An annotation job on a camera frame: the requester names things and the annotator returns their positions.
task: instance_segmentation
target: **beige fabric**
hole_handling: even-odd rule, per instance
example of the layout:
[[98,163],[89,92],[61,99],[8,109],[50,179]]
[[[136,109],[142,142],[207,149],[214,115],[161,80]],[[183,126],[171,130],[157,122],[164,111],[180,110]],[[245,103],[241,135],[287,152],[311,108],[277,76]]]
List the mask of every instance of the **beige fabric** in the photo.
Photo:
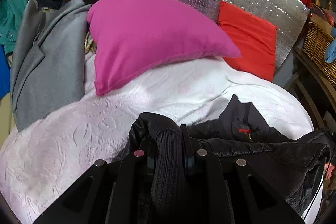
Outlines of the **beige fabric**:
[[88,52],[96,53],[97,45],[94,42],[93,38],[91,37],[90,32],[88,32],[85,36],[84,50],[85,54],[87,54]]
[[323,18],[320,18],[318,15],[312,14],[310,21],[320,25],[328,34],[331,34],[332,26],[329,24],[328,21],[325,21]]
[[11,96],[8,93],[0,100],[0,148],[14,126]]

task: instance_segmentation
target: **white bedspread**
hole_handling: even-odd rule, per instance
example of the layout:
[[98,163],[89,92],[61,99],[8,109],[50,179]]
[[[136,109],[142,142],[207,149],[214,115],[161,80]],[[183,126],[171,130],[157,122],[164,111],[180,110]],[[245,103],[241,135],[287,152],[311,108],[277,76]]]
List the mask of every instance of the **white bedspread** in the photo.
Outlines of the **white bedspread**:
[[[218,118],[236,94],[241,102],[252,101],[268,124],[289,138],[312,131],[307,112],[292,95],[222,59],[157,67],[97,97],[94,57],[86,61],[82,100],[20,133],[14,128],[0,151],[0,191],[23,224],[31,224],[96,159],[110,162],[144,111],[166,115],[178,125],[200,123]],[[317,199],[311,218],[319,205]]]

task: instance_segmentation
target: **navy clothing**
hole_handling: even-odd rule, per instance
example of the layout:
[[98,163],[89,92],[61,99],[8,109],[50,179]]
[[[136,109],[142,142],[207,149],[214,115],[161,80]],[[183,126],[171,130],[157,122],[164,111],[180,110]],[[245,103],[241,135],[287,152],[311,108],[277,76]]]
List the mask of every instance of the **navy clothing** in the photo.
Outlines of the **navy clothing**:
[[0,99],[9,92],[9,67],[3,47],[0,46]]

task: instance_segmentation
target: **metal bolt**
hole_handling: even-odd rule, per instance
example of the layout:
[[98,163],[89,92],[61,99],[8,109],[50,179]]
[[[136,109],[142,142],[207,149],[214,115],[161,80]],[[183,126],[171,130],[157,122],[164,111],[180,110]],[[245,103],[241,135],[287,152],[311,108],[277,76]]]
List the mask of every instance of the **metal bolt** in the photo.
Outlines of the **metal bolt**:
[[105,164],[105,160],[99,159],[94,162],[97,167],[102,167]]
[[197,154],[199,156],[206,156],[208,154],[208,151],[205,150],[205,149],[199,149],[199,150],[197,150]]
[[142,150],[134,151],[134,156],[136,157],[142,157],[143,155],[145,155],[145,152],[143,152]]
[[244,167],[244,166],[246,165],[246,160],[238,159],[238,160],[236,160],[236,163],[237,163],[239,166]]

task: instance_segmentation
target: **gray jacket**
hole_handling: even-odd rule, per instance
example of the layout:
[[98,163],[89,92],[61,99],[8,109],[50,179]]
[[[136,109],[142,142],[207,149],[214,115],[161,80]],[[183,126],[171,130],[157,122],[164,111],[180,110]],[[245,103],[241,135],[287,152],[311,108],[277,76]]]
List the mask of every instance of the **gray jacket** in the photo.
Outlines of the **gray jacket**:
[[19,131],[83,97],[85,19],[90,6],[71,0],[59,10],[44,13],[35,0],[28,1],[10,71]]

